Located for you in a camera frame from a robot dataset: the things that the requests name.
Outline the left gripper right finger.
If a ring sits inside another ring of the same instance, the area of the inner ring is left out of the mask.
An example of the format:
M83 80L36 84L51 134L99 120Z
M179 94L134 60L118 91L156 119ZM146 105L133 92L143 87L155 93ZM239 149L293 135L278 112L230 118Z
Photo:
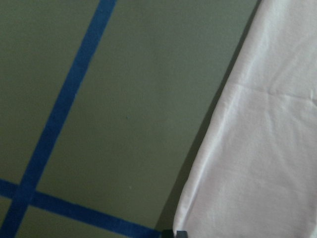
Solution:
M177 231L176 238L188 238L188 233L186 231Z

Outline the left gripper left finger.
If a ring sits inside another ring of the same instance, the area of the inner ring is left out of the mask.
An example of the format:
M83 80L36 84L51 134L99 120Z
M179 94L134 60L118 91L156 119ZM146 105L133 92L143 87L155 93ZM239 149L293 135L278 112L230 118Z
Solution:
M161 238L173 238L173 230L163 230Z

